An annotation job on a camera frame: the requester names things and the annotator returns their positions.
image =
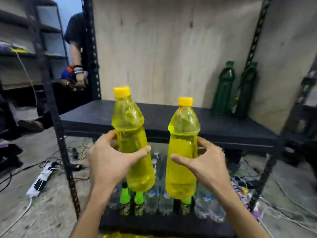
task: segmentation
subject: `foot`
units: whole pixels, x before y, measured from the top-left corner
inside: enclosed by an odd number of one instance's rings
[[[19,120],[18,125],[32,132],[42,132],[44,130],[43,124],[39,121]]]

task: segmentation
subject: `person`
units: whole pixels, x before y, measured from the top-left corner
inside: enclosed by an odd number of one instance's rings
[[[116,131],[111,130],[102,135],[89,151],[92,190],[86,209],[69,238],[97,236],[101,216],[114,188],[126,177],[133,164],[151,150],[150,146],[146,146],[135,153],[124,154],[111,146],[115,138]],[[196,159],[188,159],[172,154],[172,160],[187,167],[199,182],[215,194],[226,211],[226,219],[238,237],[270,238],[232,188],[222,150],[201,137],[198,137],[198,143],[206,149],[203,155]]]
[[[64,38],[69,44],[73,65],[64,69],[58,82],[53,84],[59,114],[92,101],[92,91],[88,87],[88,55],[82,13],[77,13],[70,18]],[[19,120],[18,125],[29,131],[41,132],[50,128],[53,121],[48,111],[36,120]]]

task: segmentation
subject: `yellow plastic bottle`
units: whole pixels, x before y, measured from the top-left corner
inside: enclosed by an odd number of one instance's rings
[[[200,125],[194,110],[193,98],[180,97],[179,108],[173,115],[168,130],[171,133],[166,167],[166,191],[174,199],[190,198],[196,191],[196,177],[186,167],[171,160],[171,154],[197,158],[197,135]]]
[[[117,130],[120,152],[133,153],[147,146],[144,116],[139,107],[132,101],[128,86],[113,88],[116,98],[114,104],[112,126]],[[155,175],[151,155],[141,158],[126,177],[128,187],[136,192],[145,192],[155,183]]]

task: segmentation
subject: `black t-shirt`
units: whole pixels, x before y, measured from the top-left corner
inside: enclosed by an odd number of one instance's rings
[[[73,41],[79,44],[81,47],[81,65],[83,69],[87,71],[88,55],[86,47],[84,16],[82,13],[77,13],[70,18],[64,38],[67,43]]]

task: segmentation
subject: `blue wall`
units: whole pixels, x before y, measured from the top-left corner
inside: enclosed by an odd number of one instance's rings
[[[57,2],[58,4],[58,9],[60,11],[60,16],[61,16],[62,28],[63,28],[63,32],[65,33],[67,24],[71,16],[78,12],[82,12],[81,0],[54,0],[54,1]],[[70,59],[68,44],[66,44],[66,48],[67,48],[69,63],[71,64],[72,61]]]

